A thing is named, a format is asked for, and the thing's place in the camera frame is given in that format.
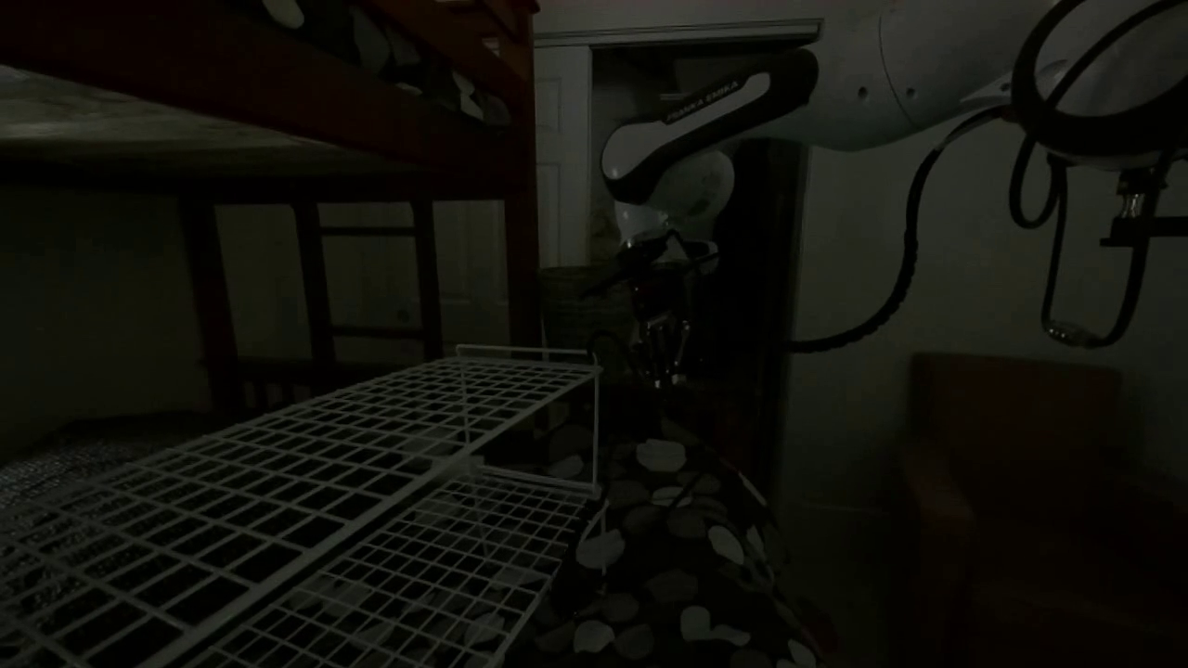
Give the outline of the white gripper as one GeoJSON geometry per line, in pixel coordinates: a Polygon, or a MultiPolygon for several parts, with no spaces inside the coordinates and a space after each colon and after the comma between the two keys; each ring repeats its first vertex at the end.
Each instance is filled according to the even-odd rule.
{"type": "Polygon", "coordinates": [[[643,312],[669,310],[675,281],[714,276],[719,263],[719,244],[714,237],[688,234],[659,208],[617,201],[614,224],[620,234],[617,278],[643,312]]]}

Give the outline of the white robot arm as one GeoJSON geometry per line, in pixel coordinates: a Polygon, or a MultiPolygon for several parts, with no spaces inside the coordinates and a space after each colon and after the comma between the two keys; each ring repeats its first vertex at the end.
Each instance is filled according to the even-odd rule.
{"type": "Polygon", "coordinates": [[[659,182],[743,139],[875,148],[1002,104],[1053,158],[1139,166],[1183,148],[1183,0],[883,0],[745,64],[597,158],[622,249],[670,232],[659,182]]]}

